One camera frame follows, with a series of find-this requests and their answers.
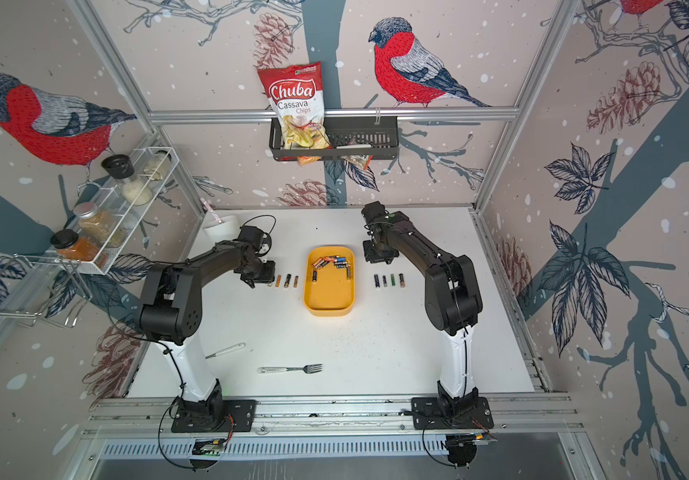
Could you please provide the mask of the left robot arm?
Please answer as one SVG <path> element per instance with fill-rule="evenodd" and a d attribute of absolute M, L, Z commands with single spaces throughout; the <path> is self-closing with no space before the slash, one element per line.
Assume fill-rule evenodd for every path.
<path fill-rule="evenodd" d="M 238 274 L 251 288 L 270 284 L 276 264 L 264 256 L 272 236 L 244 225 L 238 237 L 214 243 L 210 250 L 178 263 L 154 262 L 142 287 L 138 329 L 168 358 L 178 380 L 170 413 L 174 433 L 208 432 L 234 425 L 218 378 L 210 371 L 198 329 L 204 319 L 202 289 L 226 273 Z"/>

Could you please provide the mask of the yellow plastic storage box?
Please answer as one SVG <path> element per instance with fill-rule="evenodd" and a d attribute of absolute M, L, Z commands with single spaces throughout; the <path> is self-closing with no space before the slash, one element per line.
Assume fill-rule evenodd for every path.
<path fill-rule="evenodd" d="M 315 270 L 312 263 L 331 257 L 332 263 Z M 340 245 L 314 248 L 306 261 L 304 306 L 314 316 L 340 317 L 348 314 L 356 300 L 355 258 L 351 249 Z"/>

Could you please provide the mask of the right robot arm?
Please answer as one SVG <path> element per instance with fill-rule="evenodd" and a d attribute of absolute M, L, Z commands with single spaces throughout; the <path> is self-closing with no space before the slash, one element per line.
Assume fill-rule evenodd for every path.
<path fill-rule="evenodd" d="M 363 242 L 366 262 L 390 264 L 403 256 L 422 274 L 425 313 L 448 340 L 437 382 L 441 415 L 452 419 L 470 412 L 479 405 L 472 372 L 472 337 L 483 310 L 473 262 L 465 255 L 442 250 L 403 212 L 389 212 L 378 201 L 364 206 L 361 215 L 369 235 Z"/>

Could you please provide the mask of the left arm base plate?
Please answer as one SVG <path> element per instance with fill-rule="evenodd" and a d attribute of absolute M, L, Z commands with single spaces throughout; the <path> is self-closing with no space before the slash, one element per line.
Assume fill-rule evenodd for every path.
<path fill-rule="evenodd" d="M 250 432 L 254 414 L 256 400 L 178 400 L 172 433 Z"/>

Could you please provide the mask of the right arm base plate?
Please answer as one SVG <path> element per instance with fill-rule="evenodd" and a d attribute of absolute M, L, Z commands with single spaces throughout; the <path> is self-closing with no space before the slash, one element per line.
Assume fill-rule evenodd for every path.
<path fill-rule="evenodd" d="M 437 397 L 414 397 L 410 414 L 415 430 L 490 430 L 494 428 L 488 399 L 441 406 Z"/>

